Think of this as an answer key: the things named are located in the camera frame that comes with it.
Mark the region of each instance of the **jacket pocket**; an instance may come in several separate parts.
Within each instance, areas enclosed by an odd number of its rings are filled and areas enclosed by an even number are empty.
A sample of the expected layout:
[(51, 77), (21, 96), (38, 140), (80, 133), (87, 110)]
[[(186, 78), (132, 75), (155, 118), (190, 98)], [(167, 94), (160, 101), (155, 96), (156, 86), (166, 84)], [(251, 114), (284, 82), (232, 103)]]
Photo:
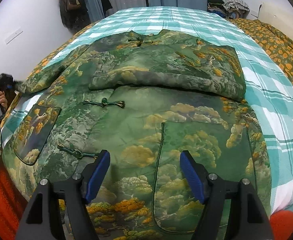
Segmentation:
[[(255, 175), (246, 173), (252, 157), (245, 125), (224, 129), (222, 124), (165, 122), (157, 159), (152, 198), (152, 216), (163, 230), (193, 232), (204, 206), (194, 198), (179, 163), (180, 153), (188, 150), (197, 163), (222, 179), (248, 178), (256, 187)], [(230, 201), (224, 202), (220, 226), (227, 224)]]
[(61, 111), (34, 105), (14, 133), (13, 151), (25, 164), (34, 165)]

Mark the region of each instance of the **teal and white checkered blanket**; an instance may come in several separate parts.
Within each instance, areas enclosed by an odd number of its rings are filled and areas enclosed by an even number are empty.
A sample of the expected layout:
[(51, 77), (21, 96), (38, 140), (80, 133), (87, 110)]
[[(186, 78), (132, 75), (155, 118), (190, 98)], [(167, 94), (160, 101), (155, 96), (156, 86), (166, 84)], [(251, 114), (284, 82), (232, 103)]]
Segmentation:
[[(265, 137), (272, 172), (272, 212), (293, 206), (293, 86), (264, 50), (232, 23), (216, 14), (177, 7), (144, 7), (118, 11), (103, 19), (59, 52), (47, 66), (83, 44), (116, 33), (159, 33), (162, 29), (185, 32), (215, 45), (235, 48), (247, 90), (245, 99), (254, 109)], [(5, 144), (40, 94), (22, 97), (2, 129)]]

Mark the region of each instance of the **red fabric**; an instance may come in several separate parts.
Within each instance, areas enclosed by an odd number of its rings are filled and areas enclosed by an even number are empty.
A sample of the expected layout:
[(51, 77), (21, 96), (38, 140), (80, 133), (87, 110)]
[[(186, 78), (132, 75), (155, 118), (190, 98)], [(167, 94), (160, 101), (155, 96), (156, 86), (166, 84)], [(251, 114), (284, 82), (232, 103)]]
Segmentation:
[(288, 240), (293, 233), (293, 212), (281, 210), (270, 217), (274, 240)]
[(14, 240), (19, 221), (27, 201), (11, 181), (9, 174), (0, 161), (0, 237)]

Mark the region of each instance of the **silver bolt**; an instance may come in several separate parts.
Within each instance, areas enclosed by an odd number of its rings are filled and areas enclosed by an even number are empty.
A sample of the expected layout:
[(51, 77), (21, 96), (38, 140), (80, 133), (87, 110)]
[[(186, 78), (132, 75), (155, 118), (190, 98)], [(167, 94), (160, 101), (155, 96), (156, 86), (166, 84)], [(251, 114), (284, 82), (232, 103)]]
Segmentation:
[(250, 184), (250, 181), (248, 179), (244, 178), (244, 179), (242, 179), (242, 183), (244, 185), (249, 185)]
[(40, 184), (41, 185), (46, 185), (48, 183), (48, 180), (47, 179), (42, 179), (41, 181), (40, 181)]
[(74, 174), (72, 175), (72, 178), (73, 178), (73, 179), (80, 179), (80, 178), (81, 178), (81, 173), (74, 173)]
[(210, 174), (208, 175), (208, 178), (211, 179), (211, 180), (216, 180), (216, 179), (217, 179), (217, 174), (215, 174), (215, 173), (210, 173)]

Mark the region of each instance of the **red pants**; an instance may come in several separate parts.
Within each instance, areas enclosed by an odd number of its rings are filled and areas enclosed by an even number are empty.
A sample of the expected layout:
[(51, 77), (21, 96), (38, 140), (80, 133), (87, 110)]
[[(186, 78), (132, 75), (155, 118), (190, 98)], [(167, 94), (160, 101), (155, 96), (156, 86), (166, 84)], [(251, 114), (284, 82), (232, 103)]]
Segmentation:
[(2, 240), (14, 240), (26, 206), (27, 200), (16, 189), (0, 160), (0, 237)]

